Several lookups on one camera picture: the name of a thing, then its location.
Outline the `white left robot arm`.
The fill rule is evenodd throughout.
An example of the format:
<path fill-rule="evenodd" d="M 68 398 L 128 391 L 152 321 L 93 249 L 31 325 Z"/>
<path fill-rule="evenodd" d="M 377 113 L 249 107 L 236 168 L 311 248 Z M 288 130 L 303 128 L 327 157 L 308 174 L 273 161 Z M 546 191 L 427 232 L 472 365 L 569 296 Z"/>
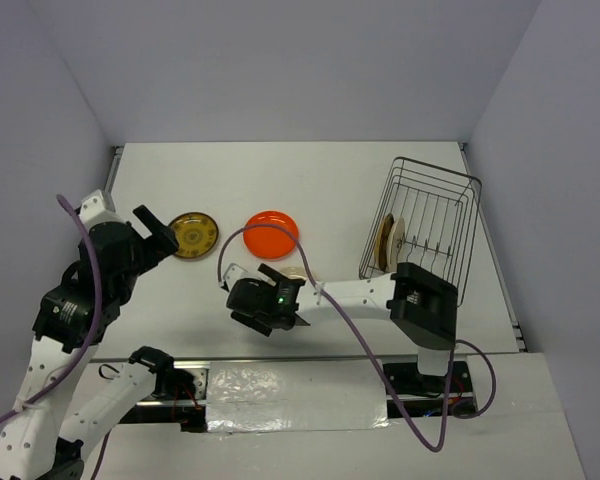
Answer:
<path fill-rule="evenodd" d="M 23 383 L 0 417 L 0 479 L 78 478 L 94 447 L 138 401 L 175 389 L 173 357 L 144 346 L 85 407 L 69 410 L 137 279 L 178 249 L 174 233 L 146 206 L 133 213 L 148 237 L 103 205 L 69 212 L 82 236 L 79 257 L 41 299 Z"/>

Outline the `orange plate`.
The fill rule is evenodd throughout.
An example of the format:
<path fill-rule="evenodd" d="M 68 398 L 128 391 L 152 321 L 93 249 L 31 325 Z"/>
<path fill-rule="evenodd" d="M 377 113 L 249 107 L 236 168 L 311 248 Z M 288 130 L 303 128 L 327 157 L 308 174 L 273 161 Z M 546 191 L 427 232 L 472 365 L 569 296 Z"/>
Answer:
<path fill-rule="evenodd" d="M 296 222 L 286 213 L 276 210 L 266 210 L 254 214 L 246 223 L 253 226 L 243 232 L 243 241 L 249 252 L 260 259 L 278 260 L 289 255 L 299 239 L 299 229 Z"/>

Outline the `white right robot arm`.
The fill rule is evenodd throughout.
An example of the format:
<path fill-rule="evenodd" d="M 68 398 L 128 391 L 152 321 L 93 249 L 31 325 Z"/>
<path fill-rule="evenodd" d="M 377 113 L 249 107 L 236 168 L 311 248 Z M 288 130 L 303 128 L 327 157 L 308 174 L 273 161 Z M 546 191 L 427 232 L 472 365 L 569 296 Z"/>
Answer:
<path fill-rule="evenodd" d="M 457 331 L 458 290 L 453 284 L 408 262 L 370 279 L 315 285 L 265 264 L 258 271 L 260 276 L 232 263 L 221 275 L 226 307 L 235 321 L 264 336 L 338 320 L 341 312 L 352 320 L 390 321 L 417 347 L 417 384 L 436 391 L 448 381 Z"/>

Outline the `cream plate with ink drawing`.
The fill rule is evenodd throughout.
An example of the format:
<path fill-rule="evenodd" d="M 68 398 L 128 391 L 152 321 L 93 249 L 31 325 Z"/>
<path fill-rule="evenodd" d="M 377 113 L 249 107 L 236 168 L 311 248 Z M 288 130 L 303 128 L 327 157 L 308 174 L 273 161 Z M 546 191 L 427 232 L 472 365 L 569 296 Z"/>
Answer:
<path fill-rule="evenodd" d="M 309 273 L 304 267 L 300 266 L 286 266 L 279 270 L 279 272 L 290 279 L 302 279 L 309 280 Z"/>

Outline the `yellow patterned plate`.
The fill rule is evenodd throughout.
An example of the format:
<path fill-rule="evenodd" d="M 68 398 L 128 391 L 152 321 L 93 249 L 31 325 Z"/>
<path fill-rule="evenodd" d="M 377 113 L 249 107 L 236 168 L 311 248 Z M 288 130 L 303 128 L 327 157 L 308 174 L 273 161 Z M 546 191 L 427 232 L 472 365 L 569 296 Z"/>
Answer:
<path fill-rule="evenodd" d="M 216 221 L 202 212 L 181 214 L 169 223 L 169 228 L 179 245 L 174 256 L 180 260 L 193 261 L 205 257 L 219 239 Z"/>

